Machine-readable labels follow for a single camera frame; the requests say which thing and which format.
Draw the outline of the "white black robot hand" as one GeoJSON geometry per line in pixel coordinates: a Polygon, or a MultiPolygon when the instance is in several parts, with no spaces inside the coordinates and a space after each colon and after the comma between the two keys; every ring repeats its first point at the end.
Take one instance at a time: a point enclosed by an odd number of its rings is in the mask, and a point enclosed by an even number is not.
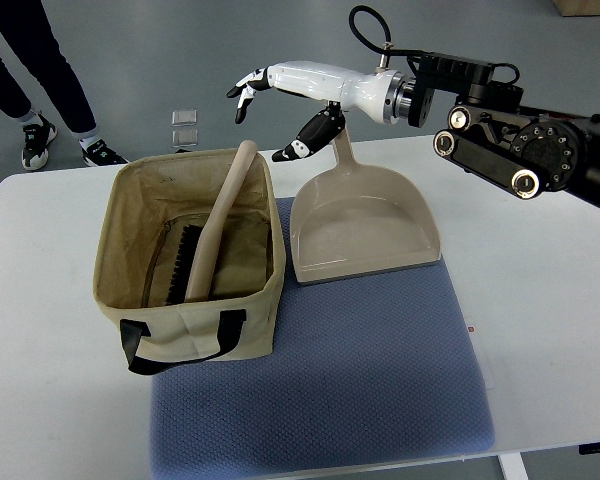
{"type": "Polygon", "coordinates": [[[269,89],[324,104],[285,148],[273,154],[273,161],[284,162],[303,159],[323,149],[345,130],[344,113],[351,109],[361,110],[377,123],[395,123],[407,86],[407,77],[396,70],[363,74],[316,62],[291,61],[251,72],[227,96],[238,100],[237,124],[245,120],[255,95],[269,89]]]}

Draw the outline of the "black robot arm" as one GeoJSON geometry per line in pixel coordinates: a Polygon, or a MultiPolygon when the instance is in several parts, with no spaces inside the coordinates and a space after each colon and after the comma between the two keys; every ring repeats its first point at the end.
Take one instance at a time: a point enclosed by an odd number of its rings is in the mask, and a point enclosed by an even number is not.
{"type": "Polygon", "coordinates": [[[404,118],[421,127],[437,91],[453,93],[447,127],[436,133],[436,154],[520,199],[565,191],[600,209],[600,113],[582,116],[525,107],[515,80],[496,81],[498,64],[422,50],[394,49],[384,18],[359,5],[384,32],[382,46],[349,25],[354,36],[380,54],[386,67],[403,57],[411,76],[391,82],[381,104],[384,120],[404,118]]]}

